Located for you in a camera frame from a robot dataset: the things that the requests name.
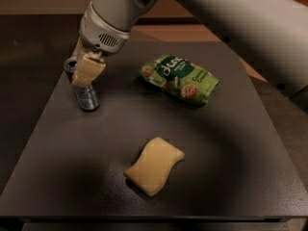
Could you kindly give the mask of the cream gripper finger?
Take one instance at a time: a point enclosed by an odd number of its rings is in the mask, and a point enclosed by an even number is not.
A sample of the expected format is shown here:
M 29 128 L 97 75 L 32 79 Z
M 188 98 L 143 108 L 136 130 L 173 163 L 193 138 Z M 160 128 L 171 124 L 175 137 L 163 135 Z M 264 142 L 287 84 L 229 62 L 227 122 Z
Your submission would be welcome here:
M 75 87 L 89 86 L 105 69 L 106 63 L 102 57 L 94 53 L 85 53 L 78 61 L 71 84 Z
M 70 57 L 75 58 L 75 59 L 80 59 L 84 55 L 84 53 L 85 53 L 85 50 L 84 50 L 82 40 L 78 38 Z

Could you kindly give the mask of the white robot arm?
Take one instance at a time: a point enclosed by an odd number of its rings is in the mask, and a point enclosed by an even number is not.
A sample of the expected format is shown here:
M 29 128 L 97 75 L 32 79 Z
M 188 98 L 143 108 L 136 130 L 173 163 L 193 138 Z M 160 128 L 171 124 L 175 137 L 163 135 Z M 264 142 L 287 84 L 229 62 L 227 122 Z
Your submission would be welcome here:
M 117 53 L 157 0 L 91 0 L 80 25 L 86 48 Z M 308 88 L 308 8 L 294 0 L 175 0 L 284 95 Z

